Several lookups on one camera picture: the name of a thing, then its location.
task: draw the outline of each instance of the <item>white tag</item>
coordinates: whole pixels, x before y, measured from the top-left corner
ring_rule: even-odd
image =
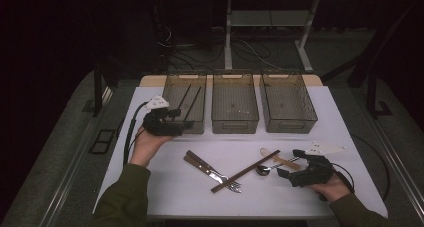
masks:
[[[149,101],[149,103],[143,106],[144,109],[159,109],[164,107],[169,107],[169,102],[167,102],[160,95],[153,97],[152,100]]]
[[[312,147],[305,150],[307,155],[328,155],[347,150],[344,146],[336,146],[327,143],[312,142]]]

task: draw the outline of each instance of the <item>sleeve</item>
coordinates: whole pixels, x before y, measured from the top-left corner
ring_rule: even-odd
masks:
[[[145,226],[150,171],[127,164],[118,181],[100,197],[90,227]]]
[[[368,210],[355,194],[346,195],[330,204],[342,227],[392,227],[386,218]]]

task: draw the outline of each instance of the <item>wooden chopstick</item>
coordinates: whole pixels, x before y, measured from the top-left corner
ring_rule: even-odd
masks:
[[[220,191],[222,188],[224,188],[225,186],[231,184],[232,182],[234,182],[236,179],[242,177],[243,175],[247,174],[249,171],[251,171],[252,169],[256,168],[256,166],[264,163],[265,161],[271,159],[274,155],[280,153],[279,150],[276,150],[274,152],[272,152],[271,154],[269,154],[268,156],[266,156],[265,158],[259,160],[258,162],[252,164],[251,166],[247,167],[246,169],[240,171],[238,174],[235,174],[234,176],[232,176],[231,178],[229,178],[227,181],[224,181],[222,184],[219,184],[215,187],[213,187],[211,189],[211,191],[213,193],[216,193],[218,191]]]

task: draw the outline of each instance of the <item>floor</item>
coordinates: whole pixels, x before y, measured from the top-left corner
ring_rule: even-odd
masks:
[[[169,68],[208,71],[223,68],[222,29],[214,31],[218,38],[211,51],[183,43],[169,58]],[[296,29],[235,29],[232,34],[233,68],[259,71],[262,67],[272,65],[301,69],[293,44],[298,36],[299,31]],[[313,31],[305,48],[314,74],[322,76],[351,60],[367,46],[372,36],[373,31],[370,30]],[[424,189],[424,162],[421,159],[424,156],[423,131],[383,81],[378,83],[377,99],[388,105],[392,115],[372,119],[364,108],[366,85],[349,88],[346,84],[349,74],[350,70],[345,71],[324,85],[329,86],[352,139],[385,199],[389,220],[396,226],[424,226],[422,214],[417,214],[418,207],[413,204],[423,202],[422,195],[419,196],[421,193],[415,191]],[[114,143],[120,134],[119,127],[138,83],[136,79],[124,79],[117,87],[106,88],[104,107],[97,117],[93,117],[92,73],[82,80],[1,224],[2,227],[87,225]],[[113,132],[109,151],[105,155],[88,154],[88,149],[101,130]],[[393,161],[388,161],[393,159],[389,155],[393,151],[387,149],[394,150],[406,174],[398,170],[399,165],[395,166]],[[418,200],[414,202],[414,194],[411,193],[415,193]],[[149,223],[150,226],[158,227],[246,224],[237,221],[200,223],[176,220],[152,220]],[[334,219],[308,220],[306,224],[309,227],[339,226]],[[305,222],[253,221],[248,226],[305,226]]]

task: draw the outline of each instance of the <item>hand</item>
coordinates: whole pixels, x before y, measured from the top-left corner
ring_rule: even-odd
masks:
[[[314,184],[307,187],[323,194],[330,203],[351,193],[336,174],[333,174],[326,184]]]
[[[131,164],[141,165],[147,167],[150,160],[156,155],[159,148],[168,140],[174,138],[174,136],[155,136],[145,131],[143,127],[140,127],[136,134],[135,146],[132,157],[130,159]]]

